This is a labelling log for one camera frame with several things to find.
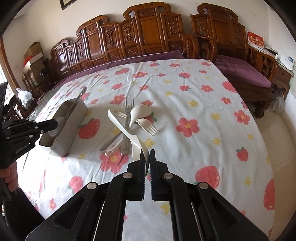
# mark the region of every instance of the picture frame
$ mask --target picture frame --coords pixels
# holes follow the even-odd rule
[[[76,0],[59,0],[61,3],[61,8],[62,10],[64,10],[65,8],[67,8],[69,5],[71,5],[72,3],[74,3]]]

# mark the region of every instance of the cardboard box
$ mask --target cardboard box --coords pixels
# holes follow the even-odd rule
[[[28,58],[30,56],[34,57],[39,53],[43,53],[41,45],[40,45],[39,42],[35,42],[30,46],[30,48],[27,50],[27,52],[25,53],[24,56],[25,56],[25,59],[26,59],[26,58]]]

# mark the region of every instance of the plastic bag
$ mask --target plastic bag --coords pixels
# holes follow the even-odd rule
[[[22,101],[22,106],[27,110],[30,105],[34,102],[34,98],[31,93],[22,89],[17,89],[18,98]]]

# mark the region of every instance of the wooden nightstand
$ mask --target wooden nightstand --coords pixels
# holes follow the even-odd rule
[[[283,90],[285,99],[290,89],[289,83],[291,76],[294,77],[293,72],[289,71],[281,64],[278,64],[278,67],[276,69],[276,75],[271,82],[272,86],[276,85],[278,88],[281,88]]]

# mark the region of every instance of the purple cushion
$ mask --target purple cushion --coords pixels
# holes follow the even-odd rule
[[[218,55],[215,65],[230,82],[239,81],[260,87],[271,87],[271,82],[245,60]]]

